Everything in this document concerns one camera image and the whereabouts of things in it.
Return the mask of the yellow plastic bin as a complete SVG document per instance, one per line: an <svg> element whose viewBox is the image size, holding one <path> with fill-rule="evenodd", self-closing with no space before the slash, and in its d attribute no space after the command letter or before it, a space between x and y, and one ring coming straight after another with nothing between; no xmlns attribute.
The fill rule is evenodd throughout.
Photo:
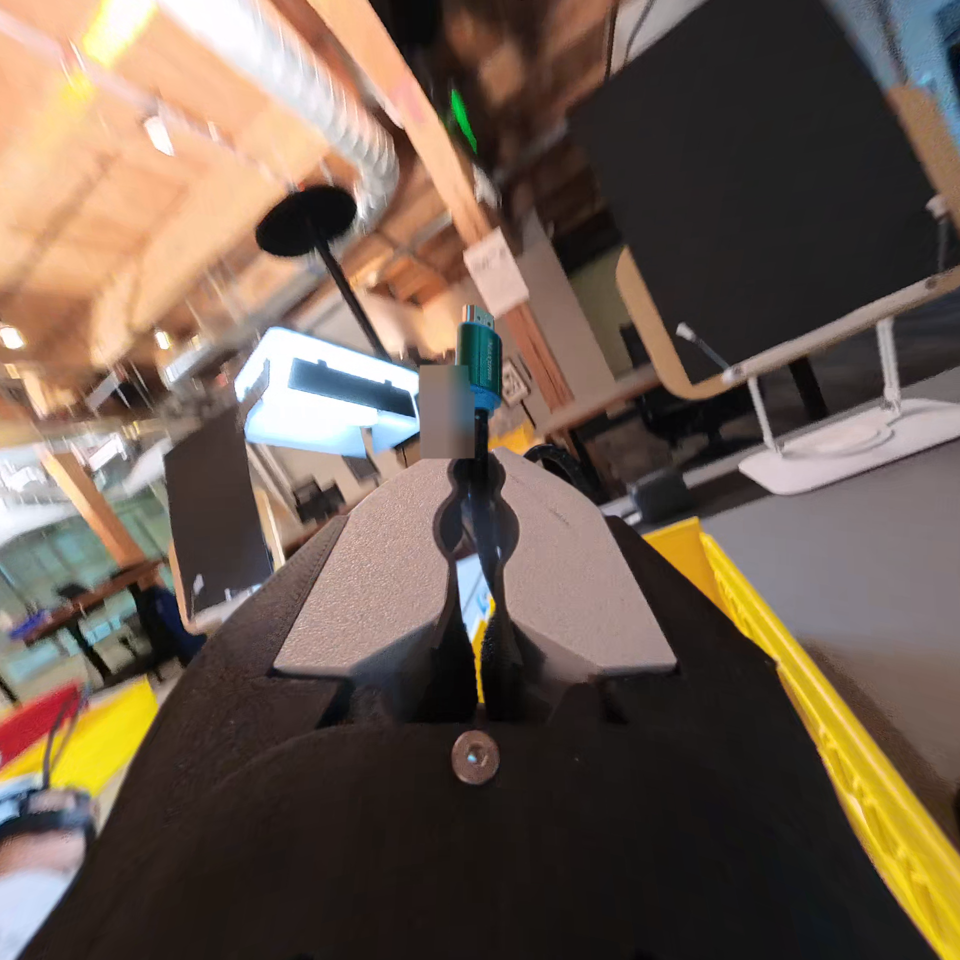
<svg viewBox="0 0 960 960"><path fill-rule="evenodd" d="M959 856L866 727L698 518L643 539L776 665L846 818L940 958L959 957Z"/></svg>

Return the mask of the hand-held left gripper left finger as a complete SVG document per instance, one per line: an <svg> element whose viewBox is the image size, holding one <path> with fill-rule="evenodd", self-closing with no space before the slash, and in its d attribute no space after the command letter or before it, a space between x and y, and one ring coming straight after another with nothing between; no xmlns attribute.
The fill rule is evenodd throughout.
<svg viewBox="0 0 960 960"><path fill-rule="evenodd" d="M458 578L440 519L453 462L428 459L395 475L349 514L272 668L353 682L428 682L433 654L474 675Z"/></svg>

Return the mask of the dark monitor panel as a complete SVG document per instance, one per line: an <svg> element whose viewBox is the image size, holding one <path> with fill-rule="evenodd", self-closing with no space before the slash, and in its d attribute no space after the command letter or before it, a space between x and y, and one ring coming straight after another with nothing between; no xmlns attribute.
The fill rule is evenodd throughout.
<svg viewBox="0 0 960 960"><path fill-rule="evenodd" d="M181 619L209 634L273 575L238 405L165 454L171 559Z"/></svg>

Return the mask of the silver ventilation duct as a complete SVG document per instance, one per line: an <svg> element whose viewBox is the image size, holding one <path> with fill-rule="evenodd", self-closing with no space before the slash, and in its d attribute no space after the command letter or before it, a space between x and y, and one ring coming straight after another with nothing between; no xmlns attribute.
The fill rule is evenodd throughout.
<svg viewBox="0 0 960 960"><path fill-rule="evenodd" d="M160 6L354 166L358 229L371 231L392 203L401 164L393 138L363 102L262 2L166 1Z"/></svg>

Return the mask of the black hdmi cable green plugs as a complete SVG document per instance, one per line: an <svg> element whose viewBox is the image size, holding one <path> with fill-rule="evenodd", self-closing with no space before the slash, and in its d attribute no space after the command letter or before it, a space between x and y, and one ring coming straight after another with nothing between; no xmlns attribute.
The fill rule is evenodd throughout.
<svg viewBox="0 0 960 960"><path fill-rule="evenodd" d="M495 320L477 306L463 309L456 366L469 395L471 434L457 468L469 531L490 593L492 612L481 642L481 684L487 717L524 714L523 658L506 601L506 564L519 541L519 522L502 496L506 473L490 452L490 418L501 404L502 344Z"/></svg>

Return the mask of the wooden office desk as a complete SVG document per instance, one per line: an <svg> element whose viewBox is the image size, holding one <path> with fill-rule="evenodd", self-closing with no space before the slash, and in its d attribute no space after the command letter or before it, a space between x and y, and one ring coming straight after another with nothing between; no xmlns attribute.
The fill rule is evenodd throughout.
<svg viewBox="0 0 960 960"><path fill-rule="evenodd" d="M27 648L32 648L66 631L77 646L79 654L99 676L102 687L105 689L111 687L117 680L116 675L87 639L82 630L82 622L117 594L133 595L135 587L146 589L153 585L163 586L161 571L168 565L169 559L160 557L146 559L123 568L117 575L90 590L65 599L60 606L45 614L36 625L22 631L18 642Z"/></svg>

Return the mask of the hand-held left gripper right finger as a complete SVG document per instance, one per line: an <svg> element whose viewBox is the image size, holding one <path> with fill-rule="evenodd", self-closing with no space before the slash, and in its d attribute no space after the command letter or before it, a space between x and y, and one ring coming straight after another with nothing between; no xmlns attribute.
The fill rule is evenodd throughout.
<svg viewBox="0 0 960 960"><path fill-rule="evenodd" d="M503 569L511 624L550 680L665 674L677 657L602 511L566 480L493 451L517 522Z"/></svg>

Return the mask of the black monitor with wooden edge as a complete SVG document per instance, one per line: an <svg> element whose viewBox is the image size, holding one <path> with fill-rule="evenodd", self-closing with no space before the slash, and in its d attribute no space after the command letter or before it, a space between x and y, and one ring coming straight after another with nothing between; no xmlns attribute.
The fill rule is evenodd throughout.
<svg viewBox="0 0 960 960"><path fill-rule="evenodd" d="M659 383L700 401L958 289L958 157L884 92L823 2L697 6L579 104L570 133L625 244Z"/></svg>

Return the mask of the black round pole fixture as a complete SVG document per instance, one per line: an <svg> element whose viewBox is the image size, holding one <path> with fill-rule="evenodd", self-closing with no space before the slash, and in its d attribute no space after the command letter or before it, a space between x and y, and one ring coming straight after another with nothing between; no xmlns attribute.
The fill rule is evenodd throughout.
<svg viewBox="0 0 960 960"><path fill-rule="evenodd" d="M312 185L289 193L258 222L259 250L275 258L317 256L366 337L373 354L391 359L366 310L354 293L331 245L347 236L357 218L352 192L340 185Z"/></svg>

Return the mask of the white paper sign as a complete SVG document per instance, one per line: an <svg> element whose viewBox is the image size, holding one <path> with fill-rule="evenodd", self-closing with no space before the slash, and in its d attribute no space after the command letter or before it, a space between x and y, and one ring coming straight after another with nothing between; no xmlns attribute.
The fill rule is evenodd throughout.
<svg viewBox="0 0 960 960"><path fill-rule="evenodd" d="M503 318L529 302L529 287L501 227L468 246L462 259L493 318Z"/></svg>

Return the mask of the small grey box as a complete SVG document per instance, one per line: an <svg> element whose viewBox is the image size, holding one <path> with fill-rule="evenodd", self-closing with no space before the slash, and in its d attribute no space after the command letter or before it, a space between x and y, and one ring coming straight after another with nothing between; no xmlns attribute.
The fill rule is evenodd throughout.
<svg viewBox="0 0 960 960"><path fill-rule="evenodd" d="M638 478L628 486L628 495L640 525L660 526L689 517L696 510L684 475L673 468Z"/></svg>

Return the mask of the white monitor stand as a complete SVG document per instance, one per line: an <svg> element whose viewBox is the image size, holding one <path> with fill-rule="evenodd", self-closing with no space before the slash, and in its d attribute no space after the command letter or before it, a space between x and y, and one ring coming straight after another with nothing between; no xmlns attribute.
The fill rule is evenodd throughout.
<svg viewBox="0 0 960 960"><path fill-rule="evenodd" d="M683 479L691 487L698 486L718 476L724 464L735 463L740 474L767 493L792 497L957 440L957 401L905 396L895 322L901 315L953 293L958 282L957 268L937 273L724 370L725 386L748 386L762 444L687 469ZM878 401L790 436L775 435L762 399L760 378L788 361L820 353L864 330L875 333L883 385Z"/></svg>

